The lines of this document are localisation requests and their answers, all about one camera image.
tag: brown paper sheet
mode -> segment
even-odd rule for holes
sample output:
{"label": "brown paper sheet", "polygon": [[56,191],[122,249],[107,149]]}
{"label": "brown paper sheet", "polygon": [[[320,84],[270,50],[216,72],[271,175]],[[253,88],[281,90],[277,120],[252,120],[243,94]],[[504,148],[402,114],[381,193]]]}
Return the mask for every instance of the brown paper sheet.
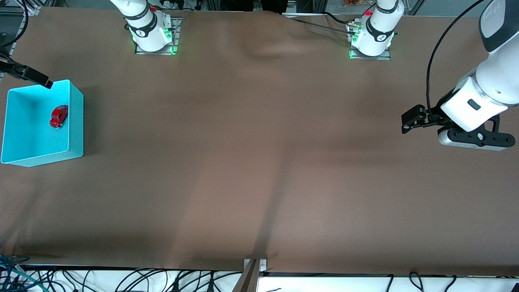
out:
{"label": "brown paper sheet", "polygon": [[[519,147],[400,133],[450,18],[404,17],[391,61],[273,13],[184,12],[137,56],[116,10],[44,8],[14,58],[85,95],[85,156],[0,165],[0,253],[32,263],[517,275]],[[332,23],[327,18],[307,20]],[[477,19],[435,60],[435,102],[486,58]],[[0,83],[0,116],[8,89]],[[519,114],[502,115],[519,135]]]}

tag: metal frame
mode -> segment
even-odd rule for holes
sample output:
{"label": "metal frame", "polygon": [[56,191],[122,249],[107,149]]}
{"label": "metal frame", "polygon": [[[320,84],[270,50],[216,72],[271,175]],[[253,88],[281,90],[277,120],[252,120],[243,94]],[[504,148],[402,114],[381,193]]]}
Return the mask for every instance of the metal frame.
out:
{"label": "metal frame", "polygon": [[420,10],[425,0],[415,0],[415,6],[413,6],[410,10],[408,10],[407,15],[416,15],[416,13]]}
{"label": "metal frame", "polygon": [[328,0],[313,0],[313,12],[323,13],[328,5]]}
{"label": "metal frame", "polygon": [[[0,14],[11,14],[11,15],[19,15],[24,14],[23,9],[23,0],[15,0],[17,6],[5,6],[0,8]],[[25,0],[27,3],[27,10],[29,11],[29,16],[38,15],[40,9],[43,6],[52,7],[56,4],[56,0]]]}
{"label": "metal frame", "polygon": [[256,292],[260,279],[260,260],[251,259],[234,286],[233,292]]}

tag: red toy car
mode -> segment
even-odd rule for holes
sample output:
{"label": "red toy car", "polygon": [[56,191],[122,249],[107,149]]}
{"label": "red toy car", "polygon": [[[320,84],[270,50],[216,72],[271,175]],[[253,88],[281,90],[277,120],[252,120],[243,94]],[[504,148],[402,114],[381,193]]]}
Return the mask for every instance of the red toy car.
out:
{"label": "red toy car", "polygon": [[55,108],[50,115],[50,126],[56,129],[63,127],[66,117],[69,115],[69,106],[60,105]]}

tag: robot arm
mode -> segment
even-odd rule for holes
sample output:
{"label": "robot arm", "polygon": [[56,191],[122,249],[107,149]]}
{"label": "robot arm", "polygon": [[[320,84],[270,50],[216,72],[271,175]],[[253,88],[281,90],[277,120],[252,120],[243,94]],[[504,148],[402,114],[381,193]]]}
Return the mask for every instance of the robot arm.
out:
{"label": "robot arm", "polygon": [[367,56],[379,56],[389,47],[402,15],[402,0],[377,0],[373,14],[360,19],[362,31],[351,45]]}
{"label": "robot arm", "polygon": [[147,0],[110,1],[124,15],[133,40],[144,51],[158,51],[171,41],[164,33],[171,29],[171,17],[150,7]]}
{"label": "robot arm", "polygon": [[492,1],[480,18],[488,59],[462,78],[441,109],[465,131],[519,104],[519,2]]}
{"label": "robot arm", "polygon": [[[512,135],[499,132],[499,114],[519,104],[519,2],[493,0],[480,17],[480,33],[488,59],[431,112],[417,105],[404,113],[402,133],[441,125],[438,139],[443,145],[503,150],[515,144]],[[486,121],[493,122],[492,131],[485,129]]]}

